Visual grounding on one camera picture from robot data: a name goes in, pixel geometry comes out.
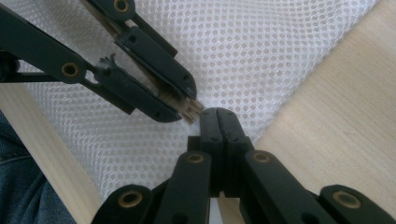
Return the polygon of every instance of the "white mesh fabric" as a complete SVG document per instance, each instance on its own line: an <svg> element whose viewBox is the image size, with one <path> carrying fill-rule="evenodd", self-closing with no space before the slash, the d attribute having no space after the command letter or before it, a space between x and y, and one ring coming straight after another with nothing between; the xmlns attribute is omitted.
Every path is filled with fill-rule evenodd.
<svg viewBox="0 0 396 224"><path fill-rule="evenodd" d="M90 63L131 60L79 1L1 0ZM257 141L276 111L376 0L146 0L139 15L178 50L206 107L234 111ZM128 116L80 85L29 84L103 198L135 183L154 187L172 173L197 123L157 123Z"/></svg>

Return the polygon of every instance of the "screw hole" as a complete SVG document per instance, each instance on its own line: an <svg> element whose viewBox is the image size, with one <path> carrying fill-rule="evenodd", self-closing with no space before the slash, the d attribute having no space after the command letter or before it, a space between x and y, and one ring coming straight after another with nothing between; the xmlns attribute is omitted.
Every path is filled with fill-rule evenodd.
<svg viewBox="0 0 396 224"><path fill-rule="evenodd" d="M64 66L62 66L62 73L66 77L75 77L78 75L78 67L75 63L65 63Z"/></svg>
<svg viewBox="0 0 396 224"><path fill-rule="evenodd" d="M187 224L189 223L189 218L184 213L174 214L172 217L172 224Z"/></svg>
<svg viewBox="0 0 396 224"><path fill-rule="evenodd" d="M137 196L135 195L135 194L128 194L128 195L126 195L124 198L123 198L123 201L125 202L125 203L131 203L131 202L133 202L134 200L136 200L137 199Z"/></svg>
<svg viewBox="0 0 396 224"><path fill-rule="evenodd" d="M318 218L309 213L302 213L301 220L306 224L319 224Z"/></svg>
<svg viewBox="0 0 396 224"><path fill-rule="evenodd" d="M118 12L125 13L129 10L129 3L127 0L115 0L114 8Z"/></svg>

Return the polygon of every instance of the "wooden surface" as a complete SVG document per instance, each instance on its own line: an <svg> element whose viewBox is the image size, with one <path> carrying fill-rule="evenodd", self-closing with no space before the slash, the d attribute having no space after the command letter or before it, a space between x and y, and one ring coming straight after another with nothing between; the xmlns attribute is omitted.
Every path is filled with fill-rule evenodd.
<svg viewBox="0 0 396 224"><path fill-rule="evenodd" d="M93 184L25 88L2 85L0 109L78 223L99 206ZM396 1L381 1L292 96L259 144L315 193L357 189L396 217ZM224 223L242 223L220 199Z"/></svg>
<svg viewBox="0 0 396 224"><path fill-rule="evenodd" d="M384 0L281 109L259 143L307 188L342 184L396 217L396 1ZM242 223L222 199L224 223Z"/></svg>
<svg viewBox="0 0 396 224"><path fill-rule="evenodd" d="M77 223L91 223L101 202L91 179L22 84L2 84L0 109Z"/></svg>

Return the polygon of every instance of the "black plastic part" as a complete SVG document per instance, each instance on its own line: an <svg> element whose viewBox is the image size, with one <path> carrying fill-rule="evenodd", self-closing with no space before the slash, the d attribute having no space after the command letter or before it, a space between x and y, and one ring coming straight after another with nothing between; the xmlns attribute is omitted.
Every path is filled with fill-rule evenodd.
<svg viewBox="0 0 396 224"><path fill-rule="evenodd" d="M189 136L187 140L187 151L199 151L201 150L201 137L200 136Z"/></svg>
<svg viewBox="0 0 396 224"><path fill-rule="evenodd" d="M146 35L160 45L169 55L172 57L177 55L177 50L135 12L135 4L133 0L88 0L88 2L99 13L110 19L113 23L116 23L123 32L130 29L125 22L132 20L144 33L146 33Z"/></svg>
<svg viewBox="0 0 396 224"><path fill-rule="evenodd" d="M221 133L226 148L226 164L224 176L224 195L239 198L243 184L242 161L244 155L254 150L250 139L245 136L238 117L230 110L218 108Z"/></svg>
<svg viewBox="0 0 396 224"><path fill-rule="evenodd" d="M165 40L160 34L157 33L148 23L146 23L137 13L134 14L132 21L139 26L139 28L148 35L151 39L157 42L169 55L173 58L177 55L177 49L175 49L167 40Z"/></svg>
<svg viewBox="0 0 396 224"><path fill-rule="evenodd" d="M2 4L0 27L0 49L64 83L79 83L85 77L89 66L85 60ZM64 73L68 64L73 64L73 71Z"/></svg>
<svg viewBox="0 0 396 224"><path fill-rule="evenodd" d="M132 105L122 100L118 95L116 95L112 91L109 91L101 84L97 84L97 83L94 84L91 83L89 80L84 79L82 80L81 85L85 86L86 88L93 91L97 95L100 95L105 100L109 101L111 104L116 106L118 109L122 110L123 112L129 115L132 114L132 112L134 112L135 110L135 108Z"/></svg>
<svg viewBox="0 0 396 224"><path fill-rule="evenodd" d="M178 158L154 223L208 222L210 163L210 156L198 151Z"/></svg>
<svg viewBox="0 0 396 224"><path fill-rule="evenodd" d="M396 223L387 212L366 196L345 186L323 188L318 201L340 224Z"/></svg>
<svg viewBox="0 0 396 224"><path fill-rule="evenodd" d="M0 82L4 83L28 83L28 82L59 82L55 77L45 75L42 73L18 73L7 77Z"/></svg>
<svg viewBox="0 0 396 224"><path fill-rule="evenodd" d="M118 36L115 43L143 66L157 81L165 83L180 97L196 99L192 74L138 27Z"/></svg>
<svg viewBox="0 0 396 224"><path fill-rule="evenodd" d="M256 196L248 186L242 189L239 200L239 211L246 224L265 224L270 223L262 211Z"/></svg>
<svg viewBox="0 0 396 224"><path fill-rule="evenodd" d="M219 127L218 110L216 108L210 108L201 113L200 127L201 136L199 148L212 158L210 178L211 196L219 197L220 192L223 190L226 155L223 136Z"/></svg>
<svg viewBox="0 0 396 224"><path fill-rule="evenodd" d="M173 122L181 119L174 108L159 100L149 89L108 58L101 59L94 77L127 105L139 109L156 121Z"/></svg>
<svg viewBox="0 0 396 224"><path fill-rule="evenodd" d="M249 151L244 175L270 223L336 223L272 154Z"/></svg>
<svg viewBox="0 0 396 224"><path fill-rule="evenodd" d="M148 210L148 214L145 218L145 224L152 224L154 222L154 218L158 213L158 209L160 209L161 201L163 200L163 195L165 194L165 190L168 187L169 180L161 183L161 185L157 186L155 189L151 191L153 195L153 200L150 209Z"/></svg>
<svg viewBox="0 0 396 224"><path fill-rule="evenodd" d="M0 49L0 82L7 82L10 77L18 72L19 68L18 58Z"/></svg>
<svg viewBox="0 0 396 224"><path fill-rule="evenodd" d="M143 224L151 203L149 189L137 185L122 187L110 194L92 224Z"/></svg>
<svg viewBox="0 0 396 224"><path fill-rule="evenodd" d="M116 24L121 25L130 20L135 14L133 0L87 0L105 17L108 17Z"/></svg>

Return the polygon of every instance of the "denim jeans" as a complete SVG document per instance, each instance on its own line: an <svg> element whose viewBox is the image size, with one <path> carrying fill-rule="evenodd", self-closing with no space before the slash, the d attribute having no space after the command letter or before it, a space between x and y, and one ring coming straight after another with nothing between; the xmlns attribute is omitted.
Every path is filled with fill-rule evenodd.
<svg viewBox="0 0 396 224"><path fill-rule="evenodd" d="M76 223L1 111L0 223Z"/></svg>

